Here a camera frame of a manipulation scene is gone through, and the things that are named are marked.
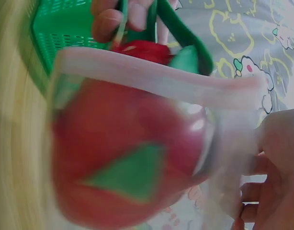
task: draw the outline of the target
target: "green plastic basket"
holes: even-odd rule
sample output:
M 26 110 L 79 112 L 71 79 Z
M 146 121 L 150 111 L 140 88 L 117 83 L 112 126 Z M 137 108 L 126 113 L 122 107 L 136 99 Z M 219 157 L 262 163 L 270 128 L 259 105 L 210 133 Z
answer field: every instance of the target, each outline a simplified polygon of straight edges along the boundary
M 42 0 L 33 23 L 36 46 L 44 68 L 51 72 L 57 51 L 67 46 L 107 49 L 91 35 L 92 0 Z

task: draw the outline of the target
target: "toy strawberry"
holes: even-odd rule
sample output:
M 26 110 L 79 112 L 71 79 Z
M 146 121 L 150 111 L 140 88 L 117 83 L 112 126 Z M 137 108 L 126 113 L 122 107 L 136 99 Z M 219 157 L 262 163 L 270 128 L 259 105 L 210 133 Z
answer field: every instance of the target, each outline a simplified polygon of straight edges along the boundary
M 121 7 L 127 9 L 126 0 Z M 167 46 L 152 41 L 155 36 L 148 32 L 155 31 L 155 13 L 169 29 L 177 25 L 192 36 L 193 44 L 181 41 L 185 48 L 172 56 Z M 145 32 L 128 32 L 123 45 L 115 39 L 113 51 L 211 73 L 213 64 L 205 48 L 166 0 L 155 1 L 150 15 L 152 23 Z M 60 210 L 69 220 L 92 229 L 117 230 L 148 220 L 177 202 L 185 189 L 206 179 L 193 178 L 205 122 L 199 105 L 85 80 L 53 124 L 53 181 Z

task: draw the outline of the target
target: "yellow cartoon drawing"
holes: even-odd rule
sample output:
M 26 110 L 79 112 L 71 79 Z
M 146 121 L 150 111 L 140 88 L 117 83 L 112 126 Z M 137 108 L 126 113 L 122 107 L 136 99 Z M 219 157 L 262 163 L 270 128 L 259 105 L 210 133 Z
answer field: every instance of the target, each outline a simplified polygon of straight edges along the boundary
M 216 33 L 215 31 L 215 27 L 214 27 L 214 20 L 216 16 L 220 16 L 222 17 L 222 22 L 229 22 L 233 25 L 239 25 L 242 28 L 242 31 L 245 32 L 245 35 L 247 37 L 247 39 L 243 39 L 243 43 L 244 44 L 248 44 L 248 47 L 245 50 L 242 50 L 238 53 L 234 53 L 231 49 L 229 49 L 227 47 L 227 45 L 219 38 L 219 35 Z M 241 19 L 241 14 L 237 13 L 237 18 L 236 19 L 232 19 L 230 17 L 230 13 L 228 11 L 226 12 L 222 12 L 219 10 L 213 10 L 210 21 L 209 21 L 209 26 L 210 26 L 210 31 L 211 34 L 215 37 L 216 41 L 218 44 L 220 44 L 223 49 L 233 58 L 241 58 L 243 55 L 247 55 L 249 54 L 252 49 L 254 48 L 254 40 L 252 38 L 252 36 L 250 35 L 248 28 L 246 27 L 246 25 L 244 24 L 244 22 Z

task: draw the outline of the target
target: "finger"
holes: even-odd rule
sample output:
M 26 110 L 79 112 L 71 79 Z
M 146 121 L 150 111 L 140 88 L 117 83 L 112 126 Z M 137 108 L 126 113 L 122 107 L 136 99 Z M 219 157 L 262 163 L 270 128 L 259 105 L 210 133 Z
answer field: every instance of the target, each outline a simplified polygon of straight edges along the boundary
M 255 156 L 252 162 L 252 167 L 245 176 L 267 174 L 267 167 L 269 162 L 270 161 L 265 154 Z
M 92 26 L 94 39 L 100 43 L 109 42 L 122 19 L 123 14 L 117 10 L 109 9 L 100 13 L 95 18 Z
M 145 29 L 148 9 L 152 2 L 153 0 L 129 0 L 128 24 L 132 29 Z
M 91 13 L 96 16 L 108 9 L 115 9 L 118 0 L 93 0 L 91 3 Z
M 245 223 L 253 223 L 255 222 L 257 212 L 258 212 L 258 204 L 247 204 L 245 205 L 243 212 L 241 214 L 241 218 Z
M 178 0 L 170 0 L 170 5 L 175 10 L 178 5 Z M 158 43 L 166 45 L 168 41 L 169 30 L 159 17 L 157 19 L 157 23 Z
M 238 218 L 234 221 L 231 230 L 244 230 L 245 223 L 241 218 Z
M 262 184 L 245 183 L 241 186 L 242 202 L 259 202 Z

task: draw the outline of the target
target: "red strawberry toy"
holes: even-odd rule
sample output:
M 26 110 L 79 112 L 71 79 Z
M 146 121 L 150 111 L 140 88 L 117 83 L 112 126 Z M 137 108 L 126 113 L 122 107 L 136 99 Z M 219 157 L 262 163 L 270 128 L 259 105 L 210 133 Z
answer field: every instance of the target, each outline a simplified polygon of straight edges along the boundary
M 147 41 L 114 51 L 163 65 L 172 58 L 167 46 Z M 53 125 L 60 210 L 92 229 L 117 230 L 148 220 L 193 185 L 204 124 L 198 105 L 86 80 Z

